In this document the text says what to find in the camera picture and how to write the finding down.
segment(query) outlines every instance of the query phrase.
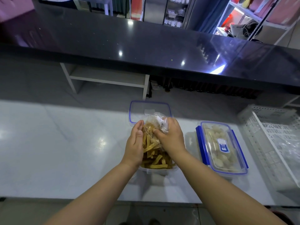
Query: dish rack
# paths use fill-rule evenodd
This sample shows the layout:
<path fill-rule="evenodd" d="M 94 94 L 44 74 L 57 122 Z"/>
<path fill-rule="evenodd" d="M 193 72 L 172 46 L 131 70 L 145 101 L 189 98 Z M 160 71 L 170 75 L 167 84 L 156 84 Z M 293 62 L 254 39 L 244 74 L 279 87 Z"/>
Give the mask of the dish rack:
<path fill-rule="evenodd" d="M 300 117 L 296 110 L 249 105 L 238 118 L 274 189 L 296 194 L 300 199 L 300 176 L 291 170 L 283 157 L 283 148 L 274 140 L 277 136 L 295 142 L 300 139 Z"/>

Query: white countertop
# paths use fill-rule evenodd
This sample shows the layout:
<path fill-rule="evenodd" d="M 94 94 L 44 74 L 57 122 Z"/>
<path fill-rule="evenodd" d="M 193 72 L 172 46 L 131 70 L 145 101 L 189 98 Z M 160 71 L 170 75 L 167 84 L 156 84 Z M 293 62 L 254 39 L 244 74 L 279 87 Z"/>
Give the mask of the white countertop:
<path fill-rule="evenodd" d="M 121 161 L 129 105 L 142 88 L 89 82 L 73 94 L 59 65 L 0 59 L 0 66 L 0 196 L 74 199 Z M 198 159 L 198 121 L 229 124 L 249 165 L 233 183 L 264 205 L 297 206 L 262 178 L 241 135 L 236 114 L 253 100 L 177 88 L 147 100 L 170 105 Z M 201 203 L 180 169 L 168 176 L 138 171 L 119 200 Z"/>

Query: pink wall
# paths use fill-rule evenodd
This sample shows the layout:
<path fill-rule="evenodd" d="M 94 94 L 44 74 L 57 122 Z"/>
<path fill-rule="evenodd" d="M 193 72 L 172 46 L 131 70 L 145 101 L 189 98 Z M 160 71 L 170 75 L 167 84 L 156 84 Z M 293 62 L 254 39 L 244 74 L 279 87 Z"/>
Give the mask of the pink wall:
<path fill-rule="evenodd" d="M 0 23 L 33 9 L 32 0 L 0 0 Z"/>

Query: container label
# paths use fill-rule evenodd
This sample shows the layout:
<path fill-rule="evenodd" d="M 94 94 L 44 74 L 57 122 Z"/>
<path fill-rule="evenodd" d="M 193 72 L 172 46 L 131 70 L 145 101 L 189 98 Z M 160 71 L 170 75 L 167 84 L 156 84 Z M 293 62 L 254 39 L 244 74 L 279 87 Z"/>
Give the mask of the container label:
<path fill-rule="evenodd" d="M 218 138 L 217 139 L 220 147 L 220 151 L 224 153 L 229 153 L 229 149 L 227 146 L 227 141 L 225 139 Z"/>

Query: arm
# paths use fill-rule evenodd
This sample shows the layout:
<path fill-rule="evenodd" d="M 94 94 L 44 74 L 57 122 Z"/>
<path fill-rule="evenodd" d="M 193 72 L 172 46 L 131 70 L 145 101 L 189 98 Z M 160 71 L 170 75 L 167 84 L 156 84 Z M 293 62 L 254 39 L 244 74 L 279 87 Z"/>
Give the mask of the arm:
<path fill-rule="evenodd" d="M 258 201 L 189 154 L 177 120 L 168 118 L 168 123 L 168 134 L 159 130 L 154 133 L 182 170 L 216 224 L 285 224 Z"/>
<path fill-rule="evenodd" d="M 95 185 L 52 216 L 46 225 L 102 225 L 105 222 L 115 201 L 142 162 L 143 125 L 144 122 L 139 121 L 133 127 L 122 161 Z"/>

